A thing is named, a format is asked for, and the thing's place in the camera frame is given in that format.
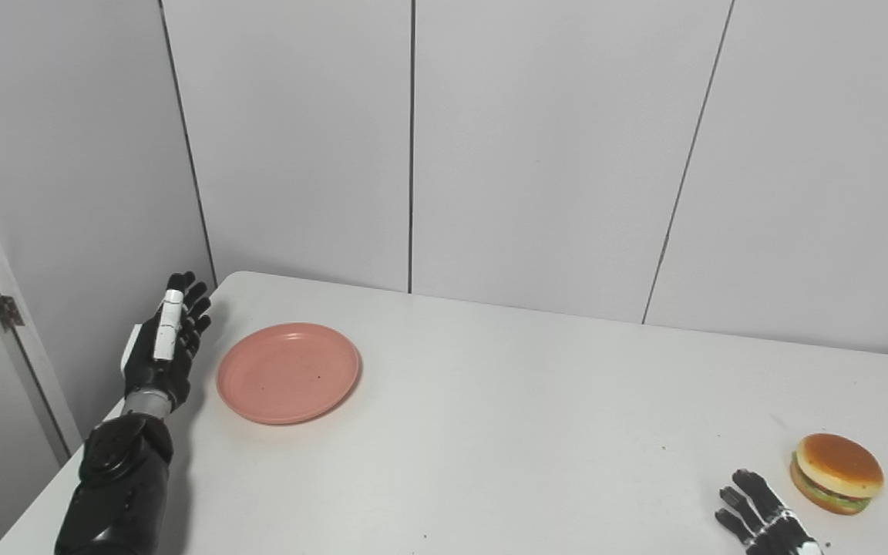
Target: hamburger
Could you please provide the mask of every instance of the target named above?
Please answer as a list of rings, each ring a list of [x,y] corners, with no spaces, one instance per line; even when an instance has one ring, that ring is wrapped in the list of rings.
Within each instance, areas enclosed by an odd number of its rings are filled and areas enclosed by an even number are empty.
[[[824,510],[861,513],[882,489],[882,470],[870,451],[832,433],[814,433],[793,451],[790,479]]]

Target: door hinge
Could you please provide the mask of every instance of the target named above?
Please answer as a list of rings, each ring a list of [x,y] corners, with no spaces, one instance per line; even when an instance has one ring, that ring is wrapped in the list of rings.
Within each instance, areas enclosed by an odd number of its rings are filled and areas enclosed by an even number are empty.
[[[15,306],[15,299],[9,295],[0,295],[0,322],[2,322],[2,327],[7,330],[24,325],[22,314]]]

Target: robot finger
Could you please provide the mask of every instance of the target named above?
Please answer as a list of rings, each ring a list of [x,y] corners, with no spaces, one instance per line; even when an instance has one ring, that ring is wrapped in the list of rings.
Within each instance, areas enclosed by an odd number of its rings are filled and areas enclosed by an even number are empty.
[[[180,334],[180,343],[190,356],[194,356],[197,354],[198,348],[200,348],[200,335],[194,330],[185,331],[183,334]]]
[[[207,284],[204,281],[198,281],[186,295],[183,296],[183,306],[193,306],[197,299],[202,298],[207,293]]]
[[[732,474],[732,482],[749,496],[755,506],[755,511],[766,523],[771,523],[785,510],[783,502],[769,489],[765,480],[755,472],[749,470],[736,470]]]
[[[194,331],[197,331],[198,334],[204,333],[204,330],[207,330],[208,326],[211,325],[211,316],[205,314],[197,319],[197,323],[194,324]]]
[[[726,530],[735,534],[735,537],[739,538],[739,541],[741,541],[743,545],[749,545],[754,540],[755,537],[753,533],[749,531],[749,528],[745,526],[739,517],[730,513],[729,510],[719,509],[718,512],[715,513],[715,519],[717,519]]]
[[[752,533],[759,533],[762,530],[762,520],[760,520],[758,514],[755,514],[746,496],[731,487],[721,488],[718,495],[721,496],[721,501],[725,501],[730,508],[739,513],[743,523],[746,523],[746,526],[749,527]]]
[[[194,302],[194,306],[190,307],[190,310],[187,312],[187,316],[196,321],[200,318],[201,314],[205,312],[211,306],[211,299],[209,298],[201,298],[198,299],[197,302]]]

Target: panel seam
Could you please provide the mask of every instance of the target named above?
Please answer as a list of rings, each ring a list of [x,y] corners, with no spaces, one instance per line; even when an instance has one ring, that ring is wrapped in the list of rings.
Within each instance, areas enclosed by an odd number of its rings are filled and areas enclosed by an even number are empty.
[[[691,158],[694,156],[695,145],[698,144],[698,133],[701,131],[701,122],[705,119],[705,108],[708,108],[708,97],[711,97],[711,86],[715,84],[715,73],[718,72],[718,61],[722,59],[722,49],[725,47],[725,36],[728,35],[728,25],[732,21],[732,11],[735,9],[735,0],[728,5],[728,13],[725,16],[725,27],[721,29],[721,38],[718,40],[718,50],[715,52],[715,63],[711,64],[711,75],[708,77],[708,87],[705,88],[705,97],[701,100],[701,110],[698,112],[698,122],[695,123],[694,134],[691,136],[691,147],[688,148],[687,159],[684,161],[684,171],[681,172],[681,182],[677,185],[677,194],[674,197],[674,205],[670,210],[670,220],[667,222],[667,231],[663,236],[663,245],[660,247],[660,257],[656,260],[656,270],[653,271],[653,281],[649,285],[649,295],[646,296],[646,306],[642,312],[642,324],[646,323],[649,315],[649,306],[653,302],[653,294],[656,292],[656,281],[660,277],[660,268],[663,267],[663,259],[667,255],[667,247],[670,245],[670,233],[674,229],[674,219],[677,217],[677,207],[681,202],[681,194],[684,193],[684,183],[687,182],[688,169],[691,168]]]
[[[406,244],[406,292],[413,292],[413,130],[416,101],[416,0],[409,4],[409,235]]]
[[[197,214],[200,215],[200,227],[204,232],[204,249],[207,250],[207,262],[211,266],[211,280],[214,288],[218,288],[218,273],[214,267],[214,255],[211,253],[211,238],[207,233],[207,219],[204,217],[204,202],[200,197],[200,187],[197,185],[197,169],[194,168],[194,155],[190,148],[190,131],[187,130],[187,117],[183,114],[183,99],[180,98],[180,80],[177,78],[177,64],[173,61],[173,46],[170,45],[170,29],[167,27],[167,14],[163,9],[163,0],[160,4],[160,21],[163,24],[163,40],[166,42],[166,57],[170,60],[170,74],[173,77],[173,92],[177,95],[177,109],[180,112],[180,126],[183,127],[183,143],[187,147],[187,162],[190,164],[190,179],[194,185],[194,196],[197,198]]]

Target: robotic arm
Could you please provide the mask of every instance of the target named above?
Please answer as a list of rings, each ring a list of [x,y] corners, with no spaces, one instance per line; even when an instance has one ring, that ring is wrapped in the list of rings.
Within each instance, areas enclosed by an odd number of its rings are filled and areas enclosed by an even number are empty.
[[[151,555],[166,503],[173,443],[163,418],[187,400],[190,365],[211,319],[207,285],[173,274],[156,314],[137,326],[124,365],[123,414],[84,445],[55,555]]]

